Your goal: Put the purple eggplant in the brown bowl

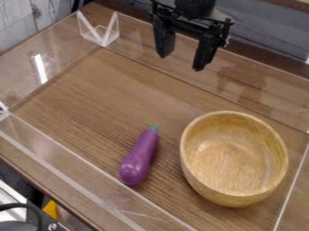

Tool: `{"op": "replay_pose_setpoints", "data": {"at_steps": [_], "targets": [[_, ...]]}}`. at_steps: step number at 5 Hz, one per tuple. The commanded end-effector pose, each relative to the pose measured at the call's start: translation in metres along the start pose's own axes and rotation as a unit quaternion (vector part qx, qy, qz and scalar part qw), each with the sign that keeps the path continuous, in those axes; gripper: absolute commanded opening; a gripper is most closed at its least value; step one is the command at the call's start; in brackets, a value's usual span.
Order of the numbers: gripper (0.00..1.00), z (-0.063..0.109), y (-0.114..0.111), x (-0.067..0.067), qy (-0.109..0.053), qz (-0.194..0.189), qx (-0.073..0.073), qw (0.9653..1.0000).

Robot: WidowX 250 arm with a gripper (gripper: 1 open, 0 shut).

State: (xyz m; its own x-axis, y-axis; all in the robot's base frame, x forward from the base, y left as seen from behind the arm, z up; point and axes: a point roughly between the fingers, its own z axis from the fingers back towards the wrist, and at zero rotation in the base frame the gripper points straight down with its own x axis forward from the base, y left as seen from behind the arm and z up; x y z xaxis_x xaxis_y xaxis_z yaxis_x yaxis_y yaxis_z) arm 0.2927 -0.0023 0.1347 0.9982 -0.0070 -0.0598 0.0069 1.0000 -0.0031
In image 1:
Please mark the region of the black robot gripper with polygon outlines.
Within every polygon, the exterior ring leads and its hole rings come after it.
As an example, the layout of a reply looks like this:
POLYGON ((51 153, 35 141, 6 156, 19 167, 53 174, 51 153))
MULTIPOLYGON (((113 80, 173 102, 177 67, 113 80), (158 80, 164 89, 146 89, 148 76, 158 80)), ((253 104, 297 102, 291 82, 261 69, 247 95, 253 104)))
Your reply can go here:
POLYGON ((202 71, 217 53, 218 39, 213 34, 229 34, 234 24, 232 17, 217 10, 217 0, 152 0, 152 17, 154 45, 162 59, 174 51, 176 31, 204 34, 192 66, 202 71))

